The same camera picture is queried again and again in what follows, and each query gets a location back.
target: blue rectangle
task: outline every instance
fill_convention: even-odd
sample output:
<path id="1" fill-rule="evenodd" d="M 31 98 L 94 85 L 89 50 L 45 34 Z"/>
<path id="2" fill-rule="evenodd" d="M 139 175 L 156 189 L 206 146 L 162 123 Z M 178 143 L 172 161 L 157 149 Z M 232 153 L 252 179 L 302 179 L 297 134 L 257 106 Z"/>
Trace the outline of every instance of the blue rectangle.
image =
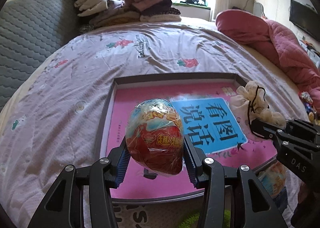
<path id="1" fill-rule="evenodd" d="M 181 117 L 184 134 L 204 153 L 223 151 L 247 142 L 223 98 L 181 100 L 172 104 Z"/>

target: black television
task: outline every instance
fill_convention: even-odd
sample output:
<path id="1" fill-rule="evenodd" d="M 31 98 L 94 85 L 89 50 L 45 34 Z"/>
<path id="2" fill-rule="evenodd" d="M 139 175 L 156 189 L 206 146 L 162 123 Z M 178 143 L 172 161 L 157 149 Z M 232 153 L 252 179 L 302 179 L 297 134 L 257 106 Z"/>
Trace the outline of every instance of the black television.
<path id="1" fill-rule="evenodd" d="M 316 41 L 320 41 L 320 15 L 299 2 L 291 0 L 290 22 L 306 32 Z"/>

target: silver screw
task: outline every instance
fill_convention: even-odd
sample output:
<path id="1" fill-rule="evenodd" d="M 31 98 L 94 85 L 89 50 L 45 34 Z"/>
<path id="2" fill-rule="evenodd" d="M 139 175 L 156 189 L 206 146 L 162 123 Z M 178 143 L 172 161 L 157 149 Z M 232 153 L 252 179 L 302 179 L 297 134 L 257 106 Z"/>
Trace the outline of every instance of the silver screw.
<path id="1" fill-rule="evenodd" d="M 102 159 L 100 159 L 100 163 L 101 164 L 107 164 L 107 163 L 109 163 L 109 159 L 108 158 L 102 158 Z"/>
<path id="2" fill-rule="evenodd" d="M 68 165 L 68 166 L 66 166 L 65 170 L 67 172 L 73 171 L 73 166 L 72 165 Z"/>
<path id="3" fill-rule="evenodd" d="M 241 165 L 240 167 L 243 171 L 248 171 L 250 168 L 247 165 Z"/>
<path id="4" fill-rule="evenodd" d="M 212 158 L 205 158 L 204 162 L 207 164 L 212 164 L 212 163 L 214 163 L 214 160 Z"/>

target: gray headboard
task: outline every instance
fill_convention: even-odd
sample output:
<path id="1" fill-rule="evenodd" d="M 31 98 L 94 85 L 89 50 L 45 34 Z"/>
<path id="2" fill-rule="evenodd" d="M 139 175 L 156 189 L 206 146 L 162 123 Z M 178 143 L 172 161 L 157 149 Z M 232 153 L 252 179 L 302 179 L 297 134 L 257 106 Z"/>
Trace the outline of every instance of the gray headboard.
<path id="1" fill-rule="evenodd" d="M 73 0 L 12 0 L 0 11 L 0 111 L 44 60 L 78 35 Z"/>

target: green fuzzy fabric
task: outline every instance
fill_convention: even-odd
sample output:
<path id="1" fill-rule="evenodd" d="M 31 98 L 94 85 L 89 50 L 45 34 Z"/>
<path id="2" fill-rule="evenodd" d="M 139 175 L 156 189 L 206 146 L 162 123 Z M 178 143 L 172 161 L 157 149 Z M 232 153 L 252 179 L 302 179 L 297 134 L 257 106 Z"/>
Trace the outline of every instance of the green fuzzy fabric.
<path id="1" fill-rule="evenodd" d="M 196 213 L 185 219 L 178 228 L 190 228 L 191 225 L 195 224 L 199 219 L 200 213 Z M 224 210 L 224 222 L 223 228 L 230 228 L 231 212 L 230 210 Z"/>

